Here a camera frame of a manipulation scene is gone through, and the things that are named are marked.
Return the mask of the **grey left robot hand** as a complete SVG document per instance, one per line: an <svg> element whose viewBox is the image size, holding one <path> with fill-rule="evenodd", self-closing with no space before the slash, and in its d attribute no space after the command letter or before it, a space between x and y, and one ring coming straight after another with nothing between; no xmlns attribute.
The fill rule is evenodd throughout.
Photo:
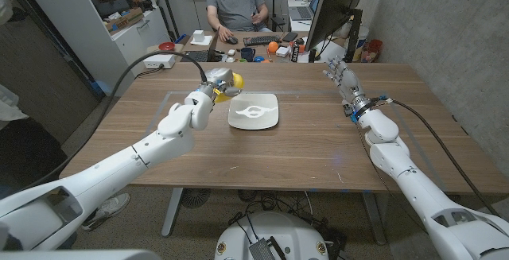
<svg viewBox="0 0 509 260"><path fill-rule="evenodd" d="M230 68L213 68L205 72L205 76L207 81L202 83L197 91L208 95L215 103L236 97L244 86L242 76Z"/></svg>

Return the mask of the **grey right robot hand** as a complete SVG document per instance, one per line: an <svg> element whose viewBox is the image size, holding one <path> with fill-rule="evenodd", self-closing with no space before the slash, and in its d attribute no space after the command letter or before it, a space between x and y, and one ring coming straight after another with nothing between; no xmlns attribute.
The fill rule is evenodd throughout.
<svg viewBox="0 0 509 260"><path fill-rule="evenodd" d="M332 58L328 66L329 70L324 70L323 73L339 90L345 115L356 122L375 105L376 101L366 97L358 77L343 60Z"/></svg>

